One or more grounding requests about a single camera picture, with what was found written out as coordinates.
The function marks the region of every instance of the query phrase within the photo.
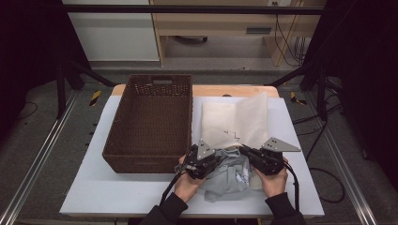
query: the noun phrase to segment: basket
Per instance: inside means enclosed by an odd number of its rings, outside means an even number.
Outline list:
[[[190,75],[132,75],[102,156],[116,173],[175,173],[191,120]]]

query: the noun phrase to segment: white tabletop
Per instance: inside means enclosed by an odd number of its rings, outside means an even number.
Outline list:
[[[60,213],[72,217],[143,217],[155,204],[174,177],[173,174],[115,173],[102,157],[115,112],[121,96],[110,96],[102,112],[96,132],[87,149],[82,165],[69,190]],[[203,101],[238,101],[239,97],[194,97],[192,115],[192,141],[197,143],[200,134],[201,105]],[[290,115],[282,98],[268,100],[269,137],[299,147]],[[306,217],[324,216],[324,211],[314,187],[302,152],[283,153],[295,170],[300,188],[300,211]],[[293,176],[289,175],[286,191],[294,205]],[[184,218],[262,218],[270,212],[262,190],[247,189],[241,193],[227,194],[218,202],[206,202],[204,192],[188,202]]]

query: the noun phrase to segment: gray cloth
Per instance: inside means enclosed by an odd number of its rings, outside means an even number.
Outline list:
[[[200,187],[205,191],[205,200],[216,202],[226,193],[237,193],[249,187],[250,164],[247,157],[236,150],[219,149],[216,156],[221,156],[221,164],[207,176]]]

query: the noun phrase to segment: white cabinet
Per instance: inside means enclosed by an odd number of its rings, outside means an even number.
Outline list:
[[[148,5],[147,0],[63,0],[64,4]],[[89,61],[159,61],[150,13],[70,13]]]

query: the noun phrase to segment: hand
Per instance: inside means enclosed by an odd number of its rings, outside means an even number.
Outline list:
[[[266,193],[268,198],[284,193],[287,181],[287,171],[285,167],[276,175],[265,175],[255,168],[254,170],[260,177],[264,193]]]
[[[179,159],[179,164],[184,162],[184,157]],[[178,196],[184,203],[187,203],[195,194],[198,188],[205,182],[206,179],[192,179],[186,172],[182,174],[175,184],[175,195]]]

